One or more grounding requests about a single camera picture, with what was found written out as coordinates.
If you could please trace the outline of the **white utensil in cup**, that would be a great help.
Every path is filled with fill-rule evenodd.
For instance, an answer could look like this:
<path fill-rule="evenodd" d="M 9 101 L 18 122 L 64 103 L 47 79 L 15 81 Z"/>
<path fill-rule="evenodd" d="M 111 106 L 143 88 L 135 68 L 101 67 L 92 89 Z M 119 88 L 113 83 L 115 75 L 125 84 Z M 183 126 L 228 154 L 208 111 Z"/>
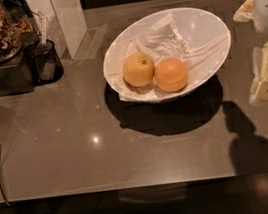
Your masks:
<path fill-rule="evenodd" d="M 40 64 L 40 79 L 43 81 L 49 81 L 53 79 L 55 74 L 55 59 L 51 53 L 51 44 L 47 40 L 47 17 L 41 11 L 37 13 L 40 22 L 40 43 L 37 45 L 35 54 Z"/>

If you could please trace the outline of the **left orange with stem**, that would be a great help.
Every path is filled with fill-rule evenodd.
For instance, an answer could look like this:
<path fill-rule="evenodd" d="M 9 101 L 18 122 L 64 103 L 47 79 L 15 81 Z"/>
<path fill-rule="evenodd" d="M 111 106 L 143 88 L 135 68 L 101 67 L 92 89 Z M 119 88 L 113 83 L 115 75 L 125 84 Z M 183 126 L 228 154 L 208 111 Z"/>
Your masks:
<path fill-rule="evenodd" d="M 134 87 L 148 86 L 153 80 L 155 64 L 148 54 L 133 53 L 125 59 L 123 64 L 123 79 Z"/>

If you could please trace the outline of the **white upright box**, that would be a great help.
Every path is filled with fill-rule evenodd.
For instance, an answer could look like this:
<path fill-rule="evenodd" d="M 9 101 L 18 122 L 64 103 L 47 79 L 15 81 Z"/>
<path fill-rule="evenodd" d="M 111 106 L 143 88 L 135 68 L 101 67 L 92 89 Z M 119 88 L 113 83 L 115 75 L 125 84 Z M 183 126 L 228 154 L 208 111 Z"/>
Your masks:
<path fill-rule="evenodd" d="M 48 37 L 62 57 L 74 58 L 88 30 L 80 0 L 27 0 L 30 10 L 48 17 Z"/>

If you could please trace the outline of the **black mesh cup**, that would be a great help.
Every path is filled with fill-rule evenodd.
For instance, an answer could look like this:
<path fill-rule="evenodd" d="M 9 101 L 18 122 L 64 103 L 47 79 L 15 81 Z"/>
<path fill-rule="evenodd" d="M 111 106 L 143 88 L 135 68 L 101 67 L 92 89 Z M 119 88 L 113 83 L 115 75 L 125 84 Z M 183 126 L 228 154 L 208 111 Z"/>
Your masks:
<path fill-rule="evenodd" d="M 46 40 L 45 44 L 41 41 L 30 43 L 24 49 L 24 55 L 37 84 L 52 84 L 64 75 L 63 65 L 52 40 Z"/>

